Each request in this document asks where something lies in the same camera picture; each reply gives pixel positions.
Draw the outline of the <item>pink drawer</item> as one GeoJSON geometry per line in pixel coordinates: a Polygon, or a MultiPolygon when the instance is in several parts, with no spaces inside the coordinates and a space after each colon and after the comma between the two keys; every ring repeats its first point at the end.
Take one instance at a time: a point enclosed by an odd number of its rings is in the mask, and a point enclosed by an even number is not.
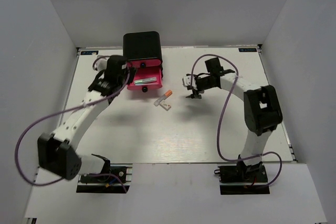
{"type": "Polygon", "coordinates": [[[134,68],[147,68],[160,66],[162,61],[159,59],[142,59],[142,60],[132,60],[128,61],[128,65],[134,68]]]}
{"type": "Polygon", "coordinates": [[[147,92],[162,88],[161,67],[138,68],[133,81],[127,86],[128,90],[147,92]]]}

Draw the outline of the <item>orange capped highlighter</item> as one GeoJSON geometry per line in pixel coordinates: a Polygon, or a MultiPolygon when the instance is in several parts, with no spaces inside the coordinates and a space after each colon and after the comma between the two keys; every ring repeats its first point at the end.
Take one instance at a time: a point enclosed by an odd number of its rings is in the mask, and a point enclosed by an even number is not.
{"type": "Polygon", "coordinates": [[[167,99],[169,96],[172,95],[172,91],[168,90],[166,91],[162,96],[160,96],[155,102],[154,105],[158,106],[163,100],[167,99]]]}

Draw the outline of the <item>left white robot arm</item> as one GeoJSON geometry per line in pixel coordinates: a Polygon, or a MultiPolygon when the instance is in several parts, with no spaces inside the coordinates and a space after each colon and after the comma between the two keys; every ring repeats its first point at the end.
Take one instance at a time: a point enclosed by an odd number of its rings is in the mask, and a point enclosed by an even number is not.
{"type": "Polygon", "coordinates": [[[112,55],[97,67],[97,71],[80,106],[61,126],[37,140],[40,168],[66,180],[77,175],[93,175],[104,182],[111,175],[107,158],[78,154],[76,150],[95,119],[133,80],[135,69],[130,67],[126,57],[112,55]]]}

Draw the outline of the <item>left blue corner label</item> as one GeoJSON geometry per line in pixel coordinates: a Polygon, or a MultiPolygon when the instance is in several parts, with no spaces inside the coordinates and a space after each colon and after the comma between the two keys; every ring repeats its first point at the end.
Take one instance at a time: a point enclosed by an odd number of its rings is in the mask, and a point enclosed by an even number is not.
{"type": "Polygon", "coordinates": [[[98,55],[98,50],[87,50],[87,51],[81,51],[80,55],[98,55]]]}

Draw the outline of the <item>green capped highlighter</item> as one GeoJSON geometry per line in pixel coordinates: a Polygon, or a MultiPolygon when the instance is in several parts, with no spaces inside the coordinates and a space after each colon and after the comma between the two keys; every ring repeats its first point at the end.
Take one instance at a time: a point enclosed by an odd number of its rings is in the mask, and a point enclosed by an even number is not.
{"type": "Polygon", "coordinates": [[[134,85],[135,86],[141,86],[141,85],[145,85],[148,83],[153,83],[156,82],[157,78],[156,77],[150,77],[150,78],[144,78],[144,79],[139,79],[139,80],[134,80],[134,85]]]}

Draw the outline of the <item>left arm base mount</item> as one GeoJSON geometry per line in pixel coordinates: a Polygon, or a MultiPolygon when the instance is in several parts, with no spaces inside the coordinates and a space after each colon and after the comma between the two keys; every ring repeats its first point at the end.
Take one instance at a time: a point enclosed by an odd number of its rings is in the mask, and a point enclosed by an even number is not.
{"type": "Polygon", "coordinates": [[[106,175],[80,175],[76,193],[126,194],[132,180],[132,164],[111,164],[106,175]]]}

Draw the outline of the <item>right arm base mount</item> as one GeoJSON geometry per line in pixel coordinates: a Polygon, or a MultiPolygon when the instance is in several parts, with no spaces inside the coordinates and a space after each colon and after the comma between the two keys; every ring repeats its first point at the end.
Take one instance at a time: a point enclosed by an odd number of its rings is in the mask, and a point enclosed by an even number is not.
{"type": "Polygon", "coordinates": [[[221,195],[269,195],[268,177],[264,165],[259,171],[243,176],[236,165],[219,166],[214,170],[219,178],[221,195]]]}

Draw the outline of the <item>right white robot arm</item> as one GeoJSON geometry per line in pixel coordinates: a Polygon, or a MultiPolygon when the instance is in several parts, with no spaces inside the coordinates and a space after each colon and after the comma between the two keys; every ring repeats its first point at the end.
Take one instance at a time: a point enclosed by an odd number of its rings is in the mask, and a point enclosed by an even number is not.
{"type": "Polygon", "coordinates": [[[238,68],[230,60],[227,63],[232,68],[224,69],[220,63],[221,56],[210,54],[209,57],[205,62],[207,72],[187,74],[182,79],[183,86],[192,92],[190,99],[201,99],[204,91],[212,88],[228,91],[218,121],[217,146],[220,145],[221,123],[231,96],[234,95],[243,102],[248,133],[244,148],[234,162],[242,163],[237,168],[237,175],[247,182],[255,177],[256,168],[261,165],[262,157],[267,155],[264,151],[266,143],[272,132],[282,123],[278,96],[272,85],[260,86],[241,78],[238,68]]]}

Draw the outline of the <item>black drawer cabinet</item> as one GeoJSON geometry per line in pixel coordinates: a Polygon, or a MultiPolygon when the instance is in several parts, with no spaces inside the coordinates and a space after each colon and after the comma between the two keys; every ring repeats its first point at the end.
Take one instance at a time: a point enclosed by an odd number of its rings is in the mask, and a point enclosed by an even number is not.
{"type": "Polygon", "coordinates": [[[128,61],[159,59],[163,63],[160,35],[157,31],[127,33],[123,36],[123,55],[128,61]]]}

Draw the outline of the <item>small staples box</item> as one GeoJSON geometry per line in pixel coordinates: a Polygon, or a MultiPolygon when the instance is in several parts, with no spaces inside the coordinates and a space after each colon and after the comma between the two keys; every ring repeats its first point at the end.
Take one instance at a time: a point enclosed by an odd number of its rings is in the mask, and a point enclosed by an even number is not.
{"type": "Polygon", "coordinates": [[[166,101],[162,101],[160,103],[160,106],[166,111],[169,111],[171,109],[171,105],[169,103],[167,103],[166,101]]]}

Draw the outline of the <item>blue corner label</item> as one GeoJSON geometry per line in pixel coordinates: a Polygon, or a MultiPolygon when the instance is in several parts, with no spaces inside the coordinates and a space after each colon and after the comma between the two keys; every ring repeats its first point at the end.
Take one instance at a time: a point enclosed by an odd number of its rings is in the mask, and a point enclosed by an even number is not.
{"type": "Polygon", "coordinates": [[[98,50],[87,50],[87,51],[81,51],[80,55],[98,55],[98,50]]]}
{"type": "Polygon", "coordinates": [[[256,48],[238,48],[239,52],[258,52],[256,48]]]}

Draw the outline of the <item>right blue corner label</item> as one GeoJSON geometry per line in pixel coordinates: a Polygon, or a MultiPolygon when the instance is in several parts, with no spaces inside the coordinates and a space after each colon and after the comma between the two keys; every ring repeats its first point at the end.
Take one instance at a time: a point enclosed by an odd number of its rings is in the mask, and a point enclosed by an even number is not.
{"type": "Polygon", "coordinates": [[[239,52],[258,52],[256,48],[238,48],[239,52]]]}

